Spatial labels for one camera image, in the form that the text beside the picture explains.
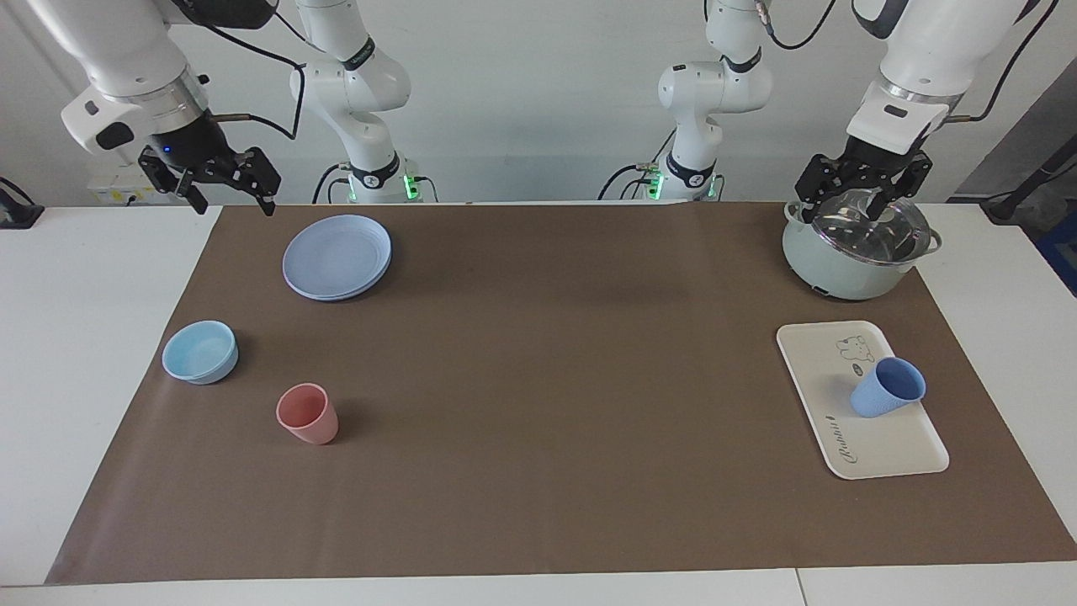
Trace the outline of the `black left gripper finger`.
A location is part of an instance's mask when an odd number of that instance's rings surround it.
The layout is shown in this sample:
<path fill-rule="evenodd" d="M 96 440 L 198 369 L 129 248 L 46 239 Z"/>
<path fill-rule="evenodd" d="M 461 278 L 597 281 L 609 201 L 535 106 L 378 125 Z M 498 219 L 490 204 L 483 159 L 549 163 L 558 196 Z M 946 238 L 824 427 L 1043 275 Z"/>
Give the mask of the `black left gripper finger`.
<path fill-rule="evenodd" d="M 805 171 L 793 186 L 800 203 L 801 222 L 811 223 L 824 202 L 847 192 L 847 154 L 827 157 L 819 153 L 805 165 Z"/>
<path fill-rule="evenodd" d="M 889 177 L 882 177 L 881 184 L 873 197 L 873 221 L 878 221 L 889 205 L 896 202 L 897 199 L 915 196 L 931 173 L 931 157 L 925 152 L 918 151 L 912 154 L 910 161 L 905 165 L 900 175 L 895 181 Z"/>

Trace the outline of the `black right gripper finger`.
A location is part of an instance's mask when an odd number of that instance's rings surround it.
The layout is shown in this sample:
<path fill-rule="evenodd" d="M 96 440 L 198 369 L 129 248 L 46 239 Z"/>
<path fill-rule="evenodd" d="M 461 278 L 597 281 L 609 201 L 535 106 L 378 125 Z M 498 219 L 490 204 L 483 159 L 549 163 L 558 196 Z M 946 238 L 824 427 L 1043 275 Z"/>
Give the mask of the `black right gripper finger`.
<path fill-rule="evenodd" d="M 264 150 L 255 146 L 232 153 L 227 167 L 225 183 L 253 197 L 265 217 L 272 217 L 276 210 L 274 196 L 279 192 L 282 179 Z"/>
<path fill-rule="evenodd" d="M 209 203 L 194 184 L 194 173 L 191 170 L 183 170 L 180 175 L 177 175 L 151 147 L 142 150 L 138 157 L 138 164 L 154 189 L 184 200 L 197 215 L 205 215 Z"/>

